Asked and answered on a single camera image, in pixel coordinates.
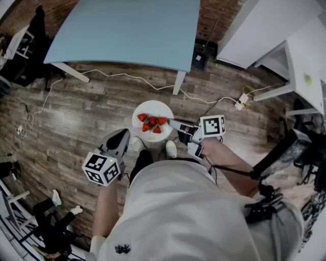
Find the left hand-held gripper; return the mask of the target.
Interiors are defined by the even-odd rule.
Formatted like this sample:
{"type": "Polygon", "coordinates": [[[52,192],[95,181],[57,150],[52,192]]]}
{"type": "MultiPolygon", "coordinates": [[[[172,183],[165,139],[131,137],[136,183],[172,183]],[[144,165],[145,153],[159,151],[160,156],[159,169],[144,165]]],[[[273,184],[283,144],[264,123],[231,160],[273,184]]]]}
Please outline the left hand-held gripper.
{"type": "Polygon", "coordinates": [[[102,139],[100,147],[88,153],[82,170],[89,181],[107,187],[115,179],[121,180],[126,168],[123,156],[130,137],[129,129],[116,130],[102,139]]]}

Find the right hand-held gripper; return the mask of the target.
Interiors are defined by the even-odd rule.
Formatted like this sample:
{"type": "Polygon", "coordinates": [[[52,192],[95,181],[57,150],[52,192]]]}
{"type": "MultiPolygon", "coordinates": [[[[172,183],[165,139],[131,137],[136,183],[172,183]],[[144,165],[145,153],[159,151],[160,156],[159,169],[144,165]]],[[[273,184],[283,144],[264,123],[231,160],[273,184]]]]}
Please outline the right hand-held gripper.
{"type": "Polygon", "coordinates": [[[188,154],[196,160],[202,160],[203,147],[201,145],[205,138],[222,137],[226,133],[225,116],[203,116],[200,117],[199,125],[193,125],[184,121],[169,118],[168,125],[179,132],[190,136],[187,144],[188,154]]]}

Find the white round plate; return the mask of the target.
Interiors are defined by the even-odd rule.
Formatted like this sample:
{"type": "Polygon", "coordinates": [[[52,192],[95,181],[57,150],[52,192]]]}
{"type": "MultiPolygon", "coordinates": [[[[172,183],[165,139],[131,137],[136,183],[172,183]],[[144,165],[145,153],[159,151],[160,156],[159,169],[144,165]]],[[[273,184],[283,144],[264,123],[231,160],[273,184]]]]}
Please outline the white round plate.
{"type": "Polygon", "coordinates": [[[167,122],[159,126],[161,133],[154,133],[152,130],[147,130],[146,132],[142,131],[143,122],[138,118],[140,114],[146,114],[148,117],[153,116],[174,119],[172,110],[165,103],[158,100],[149,100],[141,103],[133,113],[132,126],[135,134],[143,141],[159,142],[169,137],[173,129],[167,122]]]}

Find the person's left forearm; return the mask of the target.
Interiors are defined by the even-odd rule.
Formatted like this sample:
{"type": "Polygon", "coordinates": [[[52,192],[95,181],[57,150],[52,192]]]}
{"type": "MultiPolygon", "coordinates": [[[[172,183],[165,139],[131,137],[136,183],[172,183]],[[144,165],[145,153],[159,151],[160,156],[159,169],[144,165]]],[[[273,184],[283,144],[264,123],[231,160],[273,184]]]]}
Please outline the person's left forearm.
{"type": "Polygon", "coordinates": [[[94,212],[92,236],[107,237],[119,219],[117,180],[99,189],[94,212]]]}

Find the person's right forearm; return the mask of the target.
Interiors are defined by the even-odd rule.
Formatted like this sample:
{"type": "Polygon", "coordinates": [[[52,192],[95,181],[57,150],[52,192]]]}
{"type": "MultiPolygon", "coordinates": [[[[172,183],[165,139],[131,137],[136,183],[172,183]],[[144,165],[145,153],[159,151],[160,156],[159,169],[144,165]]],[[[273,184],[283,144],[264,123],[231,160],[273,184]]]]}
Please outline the person's right forearm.
{"type": "MultiPolygon", "coordinates": [[[[201,142],[201,146],[203,148],[202,154],[214,165],[247,173],[253,171],[253,167],[250,164],[238,157],[217,138],[205,138],[201,142]]],[[[258,181],[228,170],[222,170],[222,173],[240,195],[253,198],[258,193],[258,181]]]]}

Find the light blue round table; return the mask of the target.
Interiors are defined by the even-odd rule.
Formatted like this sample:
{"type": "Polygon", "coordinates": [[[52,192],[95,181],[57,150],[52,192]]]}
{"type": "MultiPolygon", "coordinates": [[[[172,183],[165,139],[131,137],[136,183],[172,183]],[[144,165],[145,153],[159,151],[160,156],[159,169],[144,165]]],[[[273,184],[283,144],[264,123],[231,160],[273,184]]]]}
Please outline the light blue round table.
{"type": "Polygon", "coordinates": [[[200,0],[79,0],[44,63],[88,82],[70,62],[117,62],[177,71],[177,95],[190,72],[200,0]]]}

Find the person's white shoe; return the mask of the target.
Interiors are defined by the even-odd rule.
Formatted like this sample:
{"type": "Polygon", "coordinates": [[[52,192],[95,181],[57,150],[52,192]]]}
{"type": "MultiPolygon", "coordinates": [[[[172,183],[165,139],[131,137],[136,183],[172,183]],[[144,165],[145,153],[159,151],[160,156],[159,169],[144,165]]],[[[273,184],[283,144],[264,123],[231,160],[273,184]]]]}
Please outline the person's white shoe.
{"type": "Polygon", "coordinates": [[[167,155],[167,159],[177,158],[177,147],[174,141],[172,140],[168,140],[166,142],[166,155],[167,155]]]}
{"type": "Polygon", "coordinates": [[[140,153],[142,150],[145,150],[145,146],[142,140],[137,136],[133,136],[131,138],[131,144],[133,146],[134,151],[136,151],[137,153],[140,153]]]}

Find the person's black trousers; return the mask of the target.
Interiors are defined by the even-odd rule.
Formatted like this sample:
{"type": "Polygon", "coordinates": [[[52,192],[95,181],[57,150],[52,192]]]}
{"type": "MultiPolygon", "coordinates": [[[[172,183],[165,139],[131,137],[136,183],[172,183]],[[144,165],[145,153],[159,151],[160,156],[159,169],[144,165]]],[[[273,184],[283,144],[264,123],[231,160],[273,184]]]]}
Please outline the person's black trousers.
{"type": "Polygon", "coordinates": [[[151,153],[147,149],[141,150],[139,156],[136,160],[135,166],[130,174],[129,177],[129,185],[131,185],[132,181],[134,180],[135,176],[145,167],[153,164],[154,161],[152,159],[151,153]]]}

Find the white power strip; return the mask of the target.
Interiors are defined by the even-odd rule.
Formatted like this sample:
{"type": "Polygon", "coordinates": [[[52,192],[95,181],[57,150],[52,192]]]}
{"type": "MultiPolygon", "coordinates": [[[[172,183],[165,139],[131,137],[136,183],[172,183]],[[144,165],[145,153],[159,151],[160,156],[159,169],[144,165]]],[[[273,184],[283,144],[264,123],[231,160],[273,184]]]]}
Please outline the white power strip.
{"type": "Polygon", "coordinates": [[[235,108],[240,111],[242,108],[246,108],[249,105],[250,105],[249,104],[249,96],[247,94],[243,93],[240,96],[240,98],[236,101],[235,108]]]}

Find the black box with white label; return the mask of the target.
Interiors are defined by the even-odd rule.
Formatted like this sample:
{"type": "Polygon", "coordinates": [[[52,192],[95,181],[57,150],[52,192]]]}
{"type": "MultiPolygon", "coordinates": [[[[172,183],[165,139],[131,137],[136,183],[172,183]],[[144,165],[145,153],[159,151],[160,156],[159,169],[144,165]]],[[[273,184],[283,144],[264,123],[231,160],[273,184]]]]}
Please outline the black box with white label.
{"type": "Polygon", "coordinates": [[[196,44],[192,57],[192,66],[203,71],[209,59],[214,59],[216,57],[217,51],[218,45],[216,43],[209,42],[208,45],[204,47],[196,44]]]}

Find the person's white shirt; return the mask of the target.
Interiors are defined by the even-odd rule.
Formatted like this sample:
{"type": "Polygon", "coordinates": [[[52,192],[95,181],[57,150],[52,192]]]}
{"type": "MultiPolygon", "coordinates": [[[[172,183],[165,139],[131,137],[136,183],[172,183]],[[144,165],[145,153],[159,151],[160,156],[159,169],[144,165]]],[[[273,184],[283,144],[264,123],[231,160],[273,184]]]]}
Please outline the person's white shirt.
{"type": "Polygon", "coordinates": [[[206,169],[161,161],[141,170],[108,237],[95,236],[96,261],[293,261],[303,218],[287,200],[270,219],[248,223],[254,200],[220,191],[206,169]]]}

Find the black chest-mounted screen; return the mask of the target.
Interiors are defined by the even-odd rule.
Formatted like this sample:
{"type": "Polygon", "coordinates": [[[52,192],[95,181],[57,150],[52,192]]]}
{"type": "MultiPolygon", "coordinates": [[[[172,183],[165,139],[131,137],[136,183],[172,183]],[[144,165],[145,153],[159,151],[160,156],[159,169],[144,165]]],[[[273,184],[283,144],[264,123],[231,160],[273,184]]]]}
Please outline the black chest-mounted screen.
{"type": "Polygon", "coordinates": [[[294,130],[290,130],[288,134],[267,154],[258,164],[253,167],[251,178],[260,180],[266,174],[266,170],[274,162],[276,162],[297,140],[297,134],[294,130]]]}

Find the black mesh office chair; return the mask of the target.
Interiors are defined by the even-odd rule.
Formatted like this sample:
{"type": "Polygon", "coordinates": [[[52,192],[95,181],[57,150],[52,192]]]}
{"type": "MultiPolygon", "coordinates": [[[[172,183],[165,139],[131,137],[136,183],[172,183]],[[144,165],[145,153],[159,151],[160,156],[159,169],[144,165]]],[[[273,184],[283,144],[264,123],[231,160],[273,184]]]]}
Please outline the black mesh office chair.
{"type": "Polygon", "coordinates": [[[326,190],[326,127],[317,133],[316,127],[309,129],[308,126],[315,126],[313,119],[304,121],[303,115],[295,115],[295,123],[292,130],[297,135],[298,144],[302,152],[293,161],[293,165],[302,171],[303,179],[297,185],[307,185],[314,176],[314,190],[321,192],[326,190]]]}

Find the white side desk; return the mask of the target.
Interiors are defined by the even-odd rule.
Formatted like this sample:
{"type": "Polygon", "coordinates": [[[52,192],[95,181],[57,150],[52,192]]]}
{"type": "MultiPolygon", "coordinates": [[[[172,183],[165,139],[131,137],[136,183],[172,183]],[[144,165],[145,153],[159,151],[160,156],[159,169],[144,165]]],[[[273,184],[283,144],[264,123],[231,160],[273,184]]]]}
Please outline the white side desk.
{"type": "Polygon", "coordinates": [[[253,101],[261,101],[283,94],[295,92],[312,107],[286,112],[287,116],[297,114],[325,114],[326,105],[326,11],[310,20],[289,38],[266,53],[254,63],[259,67],[270,61],[280,50],[285,51],[289,81],[285,86],[255,95],[253,101]],[[307,87],[304,74],[312,78],[307,87]]]}

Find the black screen mount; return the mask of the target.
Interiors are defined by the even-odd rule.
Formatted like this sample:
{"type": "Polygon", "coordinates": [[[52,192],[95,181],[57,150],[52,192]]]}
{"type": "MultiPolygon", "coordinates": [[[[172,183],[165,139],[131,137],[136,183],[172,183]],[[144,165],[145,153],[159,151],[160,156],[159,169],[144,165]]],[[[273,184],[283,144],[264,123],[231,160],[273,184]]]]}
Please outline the black screen mount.
{"type": "Polygon", "coordinates": [[[264,185],[261,182],[258,186],[259,194],[262,199],[256,203],[246,204],[244,207],[249,209],[249,214],[245,217],[248,224],[258,223],[264,220],[270,220],[273,214],[277,214],[285,208],[283,203],[283,193],[280,188],[274,188],[271,185],[264,185]]]}

